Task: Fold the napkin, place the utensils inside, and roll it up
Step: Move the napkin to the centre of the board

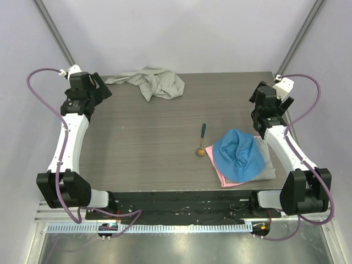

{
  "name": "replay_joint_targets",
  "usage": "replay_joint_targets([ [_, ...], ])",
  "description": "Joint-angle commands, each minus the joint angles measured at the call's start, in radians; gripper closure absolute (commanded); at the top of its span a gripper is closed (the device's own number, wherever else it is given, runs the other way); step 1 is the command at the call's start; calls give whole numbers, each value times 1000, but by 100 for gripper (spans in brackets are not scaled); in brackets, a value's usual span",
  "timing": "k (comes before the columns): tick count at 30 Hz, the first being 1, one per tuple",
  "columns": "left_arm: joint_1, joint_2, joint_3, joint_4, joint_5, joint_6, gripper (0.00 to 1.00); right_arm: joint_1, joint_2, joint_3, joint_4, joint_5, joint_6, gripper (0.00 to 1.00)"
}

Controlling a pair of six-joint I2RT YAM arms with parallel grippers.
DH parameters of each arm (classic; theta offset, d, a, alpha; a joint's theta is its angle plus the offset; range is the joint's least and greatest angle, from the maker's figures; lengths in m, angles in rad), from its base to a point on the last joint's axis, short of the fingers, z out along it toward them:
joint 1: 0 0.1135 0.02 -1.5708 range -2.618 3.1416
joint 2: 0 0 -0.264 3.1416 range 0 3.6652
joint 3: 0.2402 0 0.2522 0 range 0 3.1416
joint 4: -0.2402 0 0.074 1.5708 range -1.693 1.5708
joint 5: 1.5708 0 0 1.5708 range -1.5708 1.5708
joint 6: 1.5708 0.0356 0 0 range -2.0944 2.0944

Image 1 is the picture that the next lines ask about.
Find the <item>grey cloth napkin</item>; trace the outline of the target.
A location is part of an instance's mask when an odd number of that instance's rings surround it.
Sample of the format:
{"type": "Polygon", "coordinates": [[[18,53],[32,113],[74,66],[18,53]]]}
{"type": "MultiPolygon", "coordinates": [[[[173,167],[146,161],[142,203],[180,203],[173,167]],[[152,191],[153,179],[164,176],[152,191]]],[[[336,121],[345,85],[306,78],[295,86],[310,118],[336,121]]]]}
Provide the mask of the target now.
{"type": "Polygon", "coordinates": [[[137,71],[109,77],[106,84],[130,83],[138,86],[147,102],[152,96],[171,100],[184,93],[185,82],[172,70],[162,67],[144,67],[137,71]]]}

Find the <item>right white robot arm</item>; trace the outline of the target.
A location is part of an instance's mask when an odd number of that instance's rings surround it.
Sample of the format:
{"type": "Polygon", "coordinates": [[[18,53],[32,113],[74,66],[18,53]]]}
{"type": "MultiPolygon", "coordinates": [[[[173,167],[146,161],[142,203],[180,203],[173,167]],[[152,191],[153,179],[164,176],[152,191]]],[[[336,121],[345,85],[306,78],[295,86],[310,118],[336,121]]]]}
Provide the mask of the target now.
{"type": "Polygon", "coordinates": [[[273,86],[262,81],[249,99],[255,105],[251,113],[254,129],[278,156],[288,175],[281,190],[259,191],[256,199],[249,202],[248,209],[254,217],[263,216],[269,208],[282,210],[287,215],[328,210],[331,173],[326,168],[318,168],[303,153],[283,119],[294,101],[288,95],[293,84],[288,78],[273,86]]]}

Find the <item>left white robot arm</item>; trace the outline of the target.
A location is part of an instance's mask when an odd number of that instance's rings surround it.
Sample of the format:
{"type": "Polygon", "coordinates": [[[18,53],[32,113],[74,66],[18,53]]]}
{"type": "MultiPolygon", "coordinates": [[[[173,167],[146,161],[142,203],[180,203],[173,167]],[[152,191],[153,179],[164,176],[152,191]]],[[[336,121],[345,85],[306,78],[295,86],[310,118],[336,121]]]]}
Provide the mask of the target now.
{"type": "Polygon", "coordinates": [[[104,219],[112,219],[117,204],[110,191],[98,191],[80,175],[79,161],[85,133],[96,106],[112,93],[97,73],[82,71],[78,65],[59,74],[69,80],[66,100],[57,113],[60,135],[53,159],[36,184],[50,208],[97,208],[104,219]]]}

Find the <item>gold spoon green handle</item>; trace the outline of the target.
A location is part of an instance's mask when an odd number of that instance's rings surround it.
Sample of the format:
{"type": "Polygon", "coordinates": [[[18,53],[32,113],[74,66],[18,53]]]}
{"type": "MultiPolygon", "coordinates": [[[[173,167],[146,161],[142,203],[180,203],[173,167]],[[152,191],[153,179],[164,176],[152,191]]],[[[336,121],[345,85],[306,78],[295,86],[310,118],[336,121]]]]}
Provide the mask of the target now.
{"type": "Polygon", "coordinates": [[[204,140],[204,136],[205,136],[205,131],[206,131],[206,124],[203,123],[202,125],[202,129],[201,129],[201,137],[200,137],[200,146],[199,148],[196,150],[196,155],[198,157],[203,157],[205,155],[205,151],[202,148],[202,144],[203,144],[203,140],[204,140]]]}

